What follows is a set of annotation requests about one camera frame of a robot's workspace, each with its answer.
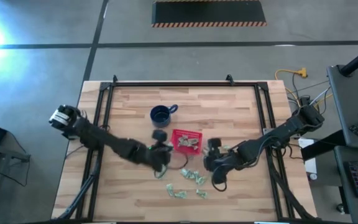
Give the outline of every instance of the butcher block tabletop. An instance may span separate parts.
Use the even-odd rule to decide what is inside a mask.
[[[291,116],[284,84],[281,80],[266,81],[276,124]],[[78,108],[93,120],[101,82],[84,82]],[[263,92],[262,103],[266,119],[267,109]],[[102,123],[107,97],[101,110]],[[109,132],[121,138],[133,138],[151,146],[155,129],[150,110],[157,105],[178,105],[172,121],[164,131],[171,138],[173,129],[196,131],[203,134],[202,144],[209,138],[221,138],[223,146],[234,146],[246,140],[261,137],[259,114],[253,87],[248,86],[191,86],[191,87],[115,87],[109,116]],[[81,146],[71,141],[67,153]],[[293,147],[293,156],[301,156]],[[83,176],[87,148],[70,154],[64,163],[52,217],[61,215],[77,195]],[[284,156],[288,182],[295,197],[316,216],[313,198],[303,161]],[[183,154],[173,153],[171,166],[185,162]],[[211,185],[211,173],[203,167],[202,156],[191,157],[185,167],[198,170],[207,181],[199,186],[185,179],[180,170],[168,170],[161,178],[154,177],[152,169],[121,159],[110,147],[104,148],[103,161],[96,197],[94,221],[109,222],[245,222],[277,221],[272,188],[265,153],[257,166],[227,175],[227,190],[218,192]],[[174,192],[186,191],[187,198],[173,198]],[[196,189],[207,192],[206,199]],[[282,210],[286,214],[285,200],[280,192]],[[89,200],[85,201],[87,211]]]

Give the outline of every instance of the mug handle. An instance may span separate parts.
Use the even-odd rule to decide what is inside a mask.
[[[170,113],[174,113],[176,112],[176,110],[178,110],[178,105],[172,105],[170,108],[169,108],[169,112]]]

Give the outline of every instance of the yellow caution stripe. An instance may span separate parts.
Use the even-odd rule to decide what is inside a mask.
[[[154,23],[154,28],[183,28],[183,27],[263,27],[266,22],[161,22]]]
[[[259,1],[259,0],[157,0],[156,2],[219,2],[219,1]]]

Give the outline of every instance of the blue mug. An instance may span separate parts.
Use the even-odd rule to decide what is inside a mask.
[[[158,105],[155,106],[150,112],[150,118],[153,125],[157,128],[167,127],[171,122],[171,114],[178,109],[178,105],[172,105],[171,107]]]

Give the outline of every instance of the red plastic basket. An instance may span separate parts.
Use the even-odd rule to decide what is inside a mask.
[[[193,147],[188,147],[188,146],[178,146],[179,143],[179,138],[181,138],[183,135],[188,136],[188,138],[196,138],[198,139],[198,148],[197,150],[194,150]],[[174,129],[172,131],[172,138],[171,138],[171,142],[173,144],[173,148],[174,150],[178,151],[178,152],[183,152],[186,154],[200,154],[201,153],[201,145],[202,145],[202,141],[203,141],[203,134],[201,133],[197,133],[194,131],[186,131],[186,130],[180,130],[180,129]]]

